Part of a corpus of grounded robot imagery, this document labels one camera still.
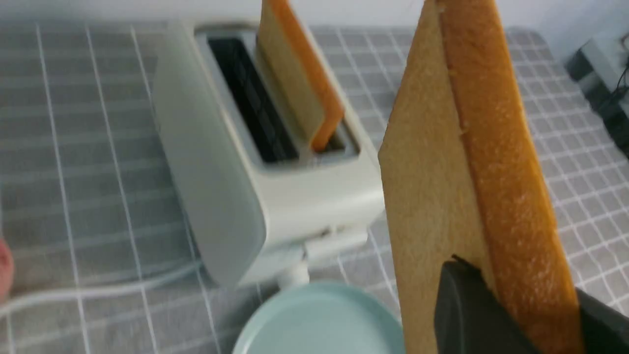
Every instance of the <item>white cable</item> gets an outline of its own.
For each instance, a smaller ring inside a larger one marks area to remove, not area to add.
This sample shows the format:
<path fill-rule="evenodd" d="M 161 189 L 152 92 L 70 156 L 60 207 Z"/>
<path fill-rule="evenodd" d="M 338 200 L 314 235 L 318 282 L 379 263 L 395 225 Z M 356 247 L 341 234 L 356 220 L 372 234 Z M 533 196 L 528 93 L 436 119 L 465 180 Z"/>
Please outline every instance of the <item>white cable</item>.
<path fill-rule="evenodd" d="M 34 292 L 15 299 L 9 299 L 6 303 L 0 305 L 0 319 L 7 316 L 10 312 L 15 312 L 26 307 L 48 302 L 73 300 L 78 297 L 81 297 L 82 299 L 114 297 L 139 292 L 142 289 L 148 290 L 156 288 L 160 285 L 180 279 L 189 273 L 196 271 L 200 266 L 201 262 L 195 261 L 178 269 L 171 270 L 167 273 L 157 275 L 153 278 L 144 279 L 139 282 L 107 285 L 102 287 L 63 288 Z"/>

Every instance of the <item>toaster slot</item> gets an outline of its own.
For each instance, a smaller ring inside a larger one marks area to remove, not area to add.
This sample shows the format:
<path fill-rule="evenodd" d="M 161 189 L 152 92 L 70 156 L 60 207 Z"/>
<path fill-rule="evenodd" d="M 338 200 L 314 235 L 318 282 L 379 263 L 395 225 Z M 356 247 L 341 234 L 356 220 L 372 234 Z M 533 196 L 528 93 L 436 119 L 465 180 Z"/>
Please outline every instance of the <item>toaster slot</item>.
<path fill-rule="evenodd" d="M 209 47 L 265 163 L 299 157 L 260 75 L 239 38 L 209 38 Z"/>

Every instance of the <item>bread slice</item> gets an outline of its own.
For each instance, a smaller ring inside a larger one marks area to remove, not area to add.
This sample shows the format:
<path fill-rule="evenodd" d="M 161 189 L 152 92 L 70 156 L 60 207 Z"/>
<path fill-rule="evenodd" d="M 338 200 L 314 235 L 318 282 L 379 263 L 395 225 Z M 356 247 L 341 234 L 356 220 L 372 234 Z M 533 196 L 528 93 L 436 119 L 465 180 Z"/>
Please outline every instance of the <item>bread slice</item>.
<path fill-rule="evenodd" d="M 322 151 L 344 109 L 288 0 L 263 0 L 258 45 L 315 151 Z"/>
<path fill-rule="evenodd" d="M 437 350 L 439 274 L 453 253 L 543 353 L 584 351 L 493 0 L 424 3 L 379 159 L 408 353 Z"/>

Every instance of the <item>white toaster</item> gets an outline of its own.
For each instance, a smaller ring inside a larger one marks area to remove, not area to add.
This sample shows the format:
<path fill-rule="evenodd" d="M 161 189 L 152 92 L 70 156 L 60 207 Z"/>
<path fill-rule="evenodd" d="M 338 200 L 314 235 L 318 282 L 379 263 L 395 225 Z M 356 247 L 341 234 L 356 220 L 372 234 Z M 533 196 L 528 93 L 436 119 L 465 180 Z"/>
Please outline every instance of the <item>white toaster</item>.
<path fill-rule="evenodd" d="M 365 243 L 384 210 L 376 150 L 304 30 L 345 106 L 321 153 L 301 138 L 256 53 L 256 26 L 178 22 L 165 34 L 153 83 L 156 125 L 219 285 L 307 282 L 310 261 Z"/>

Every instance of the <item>black cable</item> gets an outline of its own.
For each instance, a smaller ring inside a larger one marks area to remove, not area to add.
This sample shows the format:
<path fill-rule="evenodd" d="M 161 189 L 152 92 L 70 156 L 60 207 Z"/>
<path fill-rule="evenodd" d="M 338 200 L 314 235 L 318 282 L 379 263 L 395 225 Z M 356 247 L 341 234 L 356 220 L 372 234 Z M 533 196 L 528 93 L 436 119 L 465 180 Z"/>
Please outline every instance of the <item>black cable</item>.
<path fill-rule="evenodd" d="M 600 112 L 605 106 L 617 104 L 625 97 L 627 92 L 629 92 L 629 86 L 627 86 L 627 70 L 629 70 L 629 60 L 625 64 L 625 70 L 623 70 L 623 73 L 620 74 L 618 78 L 616 88 L 598 105 L 595 111 Z"/>

